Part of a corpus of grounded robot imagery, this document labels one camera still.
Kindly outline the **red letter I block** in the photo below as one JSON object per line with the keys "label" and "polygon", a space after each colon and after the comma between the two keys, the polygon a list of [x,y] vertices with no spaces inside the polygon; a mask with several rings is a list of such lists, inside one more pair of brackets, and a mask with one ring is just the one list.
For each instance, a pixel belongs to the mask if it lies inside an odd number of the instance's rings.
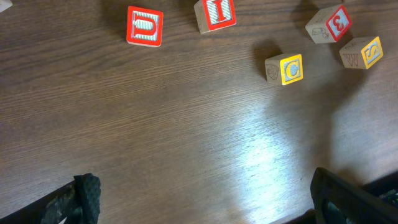
{"label": "red letter I block", "polygon": [[200,34],[236,24],[233,0],[199,0],[194,10]]}

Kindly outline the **yellow letter C block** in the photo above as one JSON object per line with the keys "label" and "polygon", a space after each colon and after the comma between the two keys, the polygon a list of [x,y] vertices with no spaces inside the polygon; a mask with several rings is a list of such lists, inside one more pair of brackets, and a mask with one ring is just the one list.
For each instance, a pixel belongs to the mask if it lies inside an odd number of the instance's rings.
{"label": "yellow letter C block", "polygon": [[280,54],[265,59],[266,80],[273,84],[288,85],[303,79],[301,54]]}

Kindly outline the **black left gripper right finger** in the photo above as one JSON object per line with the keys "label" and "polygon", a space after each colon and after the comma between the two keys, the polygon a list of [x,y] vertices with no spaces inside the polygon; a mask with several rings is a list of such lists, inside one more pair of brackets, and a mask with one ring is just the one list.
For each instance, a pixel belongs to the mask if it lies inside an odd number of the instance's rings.
{"label": "black left gripper right finger", "polygon": [[397,223],[397,172],[358,187],[318,167],[310,192],[317,223]]}

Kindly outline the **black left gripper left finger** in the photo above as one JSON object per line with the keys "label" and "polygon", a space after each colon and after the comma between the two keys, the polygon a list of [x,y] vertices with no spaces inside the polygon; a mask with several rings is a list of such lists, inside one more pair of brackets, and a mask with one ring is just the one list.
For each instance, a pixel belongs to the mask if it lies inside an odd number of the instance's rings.
{"label": "black left gripper left finger", "polygon": [[76,175],[72,182],[1,218],[1,224],[97,224],[100,214],[100,187],[100,179],[93,174]]}

